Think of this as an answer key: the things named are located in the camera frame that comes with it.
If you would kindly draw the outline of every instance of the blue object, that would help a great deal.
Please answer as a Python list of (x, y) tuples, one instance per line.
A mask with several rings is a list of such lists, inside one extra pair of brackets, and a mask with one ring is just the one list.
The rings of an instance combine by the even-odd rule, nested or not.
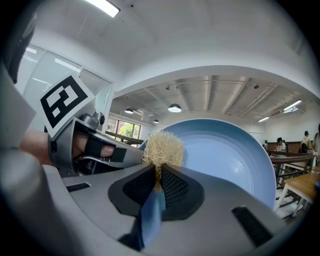
[(183, 141), (183, 167), (230, 181), (274, 208), (274, 168), (262, 145), (245, 130), (222, 120), (199, 118), (174, 123), (163, 131)]

